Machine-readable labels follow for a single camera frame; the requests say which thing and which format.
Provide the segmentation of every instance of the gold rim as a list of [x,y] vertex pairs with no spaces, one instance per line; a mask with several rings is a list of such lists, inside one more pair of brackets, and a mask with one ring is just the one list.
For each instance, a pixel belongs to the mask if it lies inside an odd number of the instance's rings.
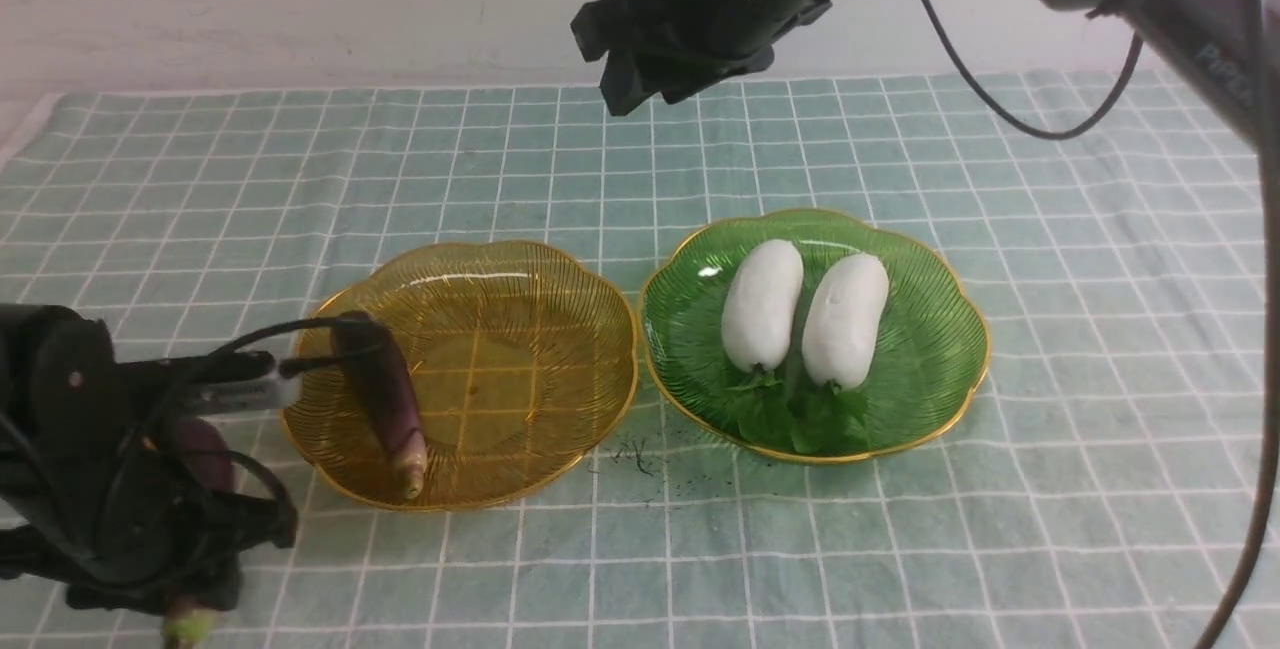
[[[484,508],[488,508],[488,507],[497,507],[497,506],[500,506],[500,504],[506,504],[508,502],[513,502],[516,499],[525,498],[525,497],[527,497],[530,494],[534,494],[534,493],[536,493],[536,492],[547,488],[549,484],[552,484],[557,479],[564,476],[570,470],[572,470],[572,467],[576,467],[591,452],[591,449],[594,449],[595,447],[598,447],[600,444],[600,442],[603,442],[604,439],[608,438],[608,435],[613,434],[613,430],[617,429],[617,426],[622,424],[622,420],[626,417],[627,412],[631,411],[631,403],[635,402],[636,390],[639,390],[639,385],[640,385],[640,362],[639,362],[639,356],[637,356],[637,347],[639,347],[639,342],[640,342],[640,317],[639,317],[639,315],[636,312],[631,311],[631,303],[627,301],[626,293],[623,293],[622,289],[617,287],[617,284],[613,284],[612,282],[609,282],[608,279],[605,279],[603,275],[599,275],[599,274],[595,274],[594,271],[590,271],[589,269],[586,269],[585,266],[582,266],[582,262],[580,262],[576,257],[573,257],[572,253],[564,252],[562,248],[553,247],[553,244],[544,244],[541,242],[531,242],[530,239],[503,239],[503,242],[490,242],[490,243],[485,243],[485,244],[476,243],[476,242],[442,242],[442,243],[438,243],[438,244],[425,244],[425,247],[417,247],[417,248],[408,250],[407,252],[398,253],[396,257],[392,257],[390,260],[388,260],[387,262],[384,262],[381,266],[379,266],[378,269],[375,269],[374,271],[371,271],[369,274],[369,276],[365,276],[365,279],[361,279],[360,282],[356,282],[352,285],[347,285],[343,289],[338,289],[338,292],[335,292],[332,297],[329,297],[323,303],[320,303],[320,306],[316,307],[316,310],[314,312],[311,312],[311,316],[312,317],[323,316],[324,311],[328,310],[339,298],[342,298],[343,294],[346,294],[347,292],[355,289],[356,285],[360,285],[360,284],[364,284],[365,282],[369,282],[371,279],[371,276],[374,276],[374,275],[379,274],[380,271],[385,270],[387,268],[392,266],[393,262],[402,261],[403,257],[408,256],[408,253],[420,252],[420,251],[422,251],[425,248],[451,248],[451,247],[453,247],[453,248],[480,248],[480,247],[493,247],[493,244],[525,244],[525,247],[549,248],[549,250],[552,250],[553,253],[558,253],[558,256],[561,256],[562,259],[566,259],[566,260],[571,261],[572,265],[576,266],[577,270],[580,270],[582,274],[589,275],[593,280],[599,282],[600,284],[603,284],[604,288],[607,288],[620,302],[622,302],[622,307],[626,310],[626,315],[627,315],[627,317],[630,317],[630,325],[631,325],[631,389],[627,390],[626,398],[622,399],[622,408],[618,410],[617,416],[614,416],[612,421],[609,421],[607,425],[604,425],[600,429],[599,435],[590,444],[590,447],[586,447],[577,456],[575,456],[570,461],[564,462],[564,466],[562,466],[561,469],[556,470],[554,472],[552,472],[552,474],[549,474],[549,475],[539,479],[538,481],[535,481],[532,484],[529,484],[526,486],[522,486],[522,488],[520,488],[520,489],[517,489],[515,492],[508,492],[506,494],[502,494],[502,495],[498,495],[498,497],[493,497],[493,498],[489,498],[489,499],[484,499],[484,501],[480,501],[480,502],[457,502],[457,503],[453,503],[453,504],[439,504],[439,506],[425,506],[425,507],[406,506],[406,504],[389,504],[387,502],[378,502],[375,499],[369,499],[369,498],[361,497],[360,494],[356,494],[355,492],[352,492],[352,490],[347,489],[346,486],[342,486],[340,484],[338,484],[338,481],[335,481],[333,479],[333,476],[329,476],[329,472],[326,472],[324,470],[324,466],[316,463],[315,458],[310,457],[307,454],[306,449],[298,443],[297,438],[293,437],[293,431],[289,429],[288,417],[285,415],[287,408],[282,410],[280,411],[280,426],[283,426],[284,435],[288,438],[289,444],[293,445],[293,449],[298,453],[298,456],[302,457],[303,461],[306,461],[308,465],[311,465],[312,469],[315,469],[316,474],[320,475],[320,477],[325,481],[325,484],[328,484],[338,494],[342,494],[343,497],[346,497],[348,499],[352,499],[353,502],[360,502],[361,504],[365,504],[365,506],[375,507],[375,508],[379,508],[379,509],[388,509],[388,511],[393,511],[393,512],[431,513],[431,512],[452,512],[452,511],[458,511],[458,509],[484,509]],[[294,353],[297,353],[297,349],[301,349],[301,346],[302,346],[302,335],[298,335],[298,339],[294,342]]]
[[938,253],[937,250],[934,250],[933,247],[929,247],[928,244],[925,244],[923,242],[919,242],[918,239],[913,238],[913,236],[906,236],[906,234],[899,233],[899,230],[878,229],[878,228],[876,228],[873,225],[867,224],[867,221],[861,221],[859,219],[849,216],[846,212],[835,211],[835,210],[824,210],[823,207],[791,207],[790,210],[778,210],[778,211],[773,211],[773,212],[765,212],[765,215],[762,215],[762,216],[758,216],[758,218],[741,218],[741,216],[736,216],[736,218],[718,219],[716,221],[710,221],[710,224],[708,224],[707,227],[703,227],[701,229],[695,230],[690,236],[685,236],[685,239],[682,239],[682,242],[680,244],[677,244],[676,250],[673,252],[671,252],[669,257],[667,257],[667,261],[663,262],[663,265],[658,268],[658,271],[654,271],[652,275],[649,275],[649,279],[646,279],[645,283],[644,283],[644,285],[641,285],[641,288],[640,288],[640,300],[636,303],[636,320],[640,321],[641,324],[644,323],[644,320],[643,320],[643,317],[644,317],[644,302],[645,302],[645,297],[649,296],[649,285],[653,284],[653,280],[657,279],[663,271],[667,271],[667,269],[671,268],[672,262],[676,261],[676,257],[680,256],[680,252],[682,252],[685,250],[685,247],[687,247],[687,244],[690,242],[692,242],[692,239],[696,239],[700,234],[705,233],[705,230],[716,229],[716,228],[718,228],[718,227],[721,227],[723,224],[732,224],[732,221],[764,221],[764,220],[773,219],[773,218],[777,218],[777,216],[788,215],[788,212],[809,212],[810,215],[827,215],[827,216],[829,216],[832,219],[841,219],[841,220],[845,220],[845,221],[851,221],[852,224],[858,224],[858,225],[865,227],[869,230],[876,230],[876,233],[879,233],[879,234],[896,236],[896,238],[905,239],[906,242],[918,244],[918,247],[924,248],[929,253],[933,253],[933,257],[936,260],[938,260],[938,262],[941,262],[942,269],[945,269],[946,273],[948,275],[951,275],[951,282],[956,285],[956,289],[960,292],[960,298],[964,300],[965,303],[969,303],[969,308],[973,310],[974,315],[978,316],[978,321],[982,323],[982,335],[983,335],[983,339],[986,339],[986,344],[987,344],[987,352],[986,352],[986,356],[982,360],[982,371],[979,371],[978,379],[974,380],[973,385],[969,385],[969,392],[965,394],[964,402],[960,403],[960,408],[956,411],[956,413],[950,420],[947,420],[946,424],[943,424],[942,426],[940,426],[938,429],[936,429],[933,431],[929,431],[929,434],[927,434],[927,435],[924,435],[924,437],[922,437],[919,439],[915,439],[914,442],[908,442],[906,444],[899,444],[896,447],[890,447],[887,449],[876,449],[874,452],[861,452],[859,454],[844,454],[844,456],[838,456],[838,457],[809,457],[809,456],[805,456],[805,454],[795,454],[795,453],[790,453],[790,452],[778,452],[777,449],[769,449],[767,447],[760,447],[758,444],[751,444],[750,442],[746,442],[746,440],[744,440],[741,438],[730,435],[727,431],[722,431],[719,429],[716,429],[714,426],[712,426],[710,424],[708,424],[708,421],[703,420],[701,417],[699,417],[698,415],[695,415],[692,411],[690,411],[689,407],[684,406],[680,402],[680,399],[676,399],[671,394],[671,390],[667,389],[667,385],[662,381],[662,378],[658,376],[658,370],[657,370],[657,367],[654,367],[654,361],[653,361],[653,344],[649,343],[649,335],[648,335],[648,333],[645,333],[641,329],[640,335],[644,339],[645,364],[649,367],[649,376],[653,376],[654,384],[658,385],[658,392],[663,394],[664,399],[667,399],[668,402],[671,402],[672,406],[675,406],[677,410],[680,410],[680,412],[682,415],[685,415],[686,417],[689,417],[690,421],[692,421],[694,424],[696,424],[698,426],[700,426],[703,430],[709,431],[710,434],[717,435],[721,439],[724,439],[724,440],[727,440],[730,443],[737,444],[739,447],[742,447],[745,449],[750,449],[751,452],[755,452],[756,454],[760,454],[760,456],[764,456],[764,457],[768,457],[768,458],[772,458],[772,460],[778,460],[778,461],[782,461],[782,462],[791,462],[791,463],[797,463],[797,465],[829,466],[829,465],[847,465],[847,463],[851,463],[851,462],[863,462],[863,461],[867,461],[867,460],[873,460],[876,457],[886,457],[886,456],[890,456],[890,454],[897,454],[897,453],[901,453],[901,452],[906,452],[908,449],[914,449],[914,448],[916,448],[916,447],[919,447],[922,444],[928,444],[929,442],[937,439],[938,437],[942,437],[943,434],[946,434],[946,431],[951,431],[951,429],[955,428],[955,425],[959,424],[960,420],[964,419],[964,416],[966,413],[969,413],[969,407],[970,407],[970,405],[973,405],[974,396],[977,396],[978,389],[982,388],[982,383],[987,380],[987,373],[991,370],[991,326],[987,325],[987,316],[983,316],[982,310],[978,308],[978,303],[973,303],[973,298],[970,298],[969,293],[965,292],[964,283],[960,282],[960,276],[956,276],[955,270],[952,270],[951,265],[948,265],[947,261],[942,257],[942,253]]

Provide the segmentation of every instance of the grid tablecloth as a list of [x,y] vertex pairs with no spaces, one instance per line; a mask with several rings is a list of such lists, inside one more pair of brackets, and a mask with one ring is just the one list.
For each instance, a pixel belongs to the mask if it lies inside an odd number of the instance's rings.
[[[1068,125],[1111,76],[984,81]],[[406,516],[339,498],[274,417],[233,419],[303,521],[292,552],[247,556],[212,648],[1178,649],[1235,562],[1261,421],[1254,159],[1165,72],[1069,143],[1014,134],[956,76],[722,84],[627,119],[554,87],[46,108],[0,170],[0,301],[105,317],[127,358],[306,315],[439,239],[547,239],[634,297],[705,221],[814,204],[941,250],[991,324],[968,417],[849,467],[733,451],[645,378],[544,492]],[[1275,547],[1222,646],[1280,640]],[[0,649],[156,645],[45,581],[0,591]]]

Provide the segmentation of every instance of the green plate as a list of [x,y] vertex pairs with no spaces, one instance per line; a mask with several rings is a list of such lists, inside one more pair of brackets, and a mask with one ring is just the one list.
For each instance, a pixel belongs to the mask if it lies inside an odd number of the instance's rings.
[[[764,239],[790,239],[805,268],[791,352],[768,387],[733,367],[719,335],[733,274]],[[855,252],[879,257],[890,293],[867,383],[837,393],[805,374],[800,335],[824,271]],[[826,210],[696,230],[644,285],[640,323],[649,369],[671,403],[724,439],[804,463],[855,462],[937,438],[964,416],[991,364],[987,321],[942,257]]]

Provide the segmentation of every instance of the white wall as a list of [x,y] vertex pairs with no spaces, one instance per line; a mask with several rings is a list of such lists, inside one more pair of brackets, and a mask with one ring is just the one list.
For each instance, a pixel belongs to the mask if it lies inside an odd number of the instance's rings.
[[[568,20],[588,0],[0,0],[0,101],[50,90],[595,81]],[[835,0],[777,76],[946,70],[916,0]],[[1115,20],[1034,0],[936,0],[980,69],[1119,67]]]

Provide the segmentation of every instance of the purple eggplant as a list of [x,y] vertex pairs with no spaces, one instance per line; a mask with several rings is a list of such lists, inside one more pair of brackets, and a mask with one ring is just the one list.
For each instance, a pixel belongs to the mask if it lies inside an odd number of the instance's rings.
[[426,481],[426,440],[404,356],[387,326],[366,312],[348,311],[342,317],[352,321],[329,330],[333,353],[374,428],[404,499],[415,499]]
[[[196,481],[216,492],[236,492],[236,467],[221,453],[227,452],[227,440],[214,425],[196,417],[182,417],[174,420],[170,431],[174,448],[189,452],[183,454],[182,462]],[[164,649],[195,649],[209,637],[216,621],[218,611],[202,605],[196,598],[174,597],[160,626]]]

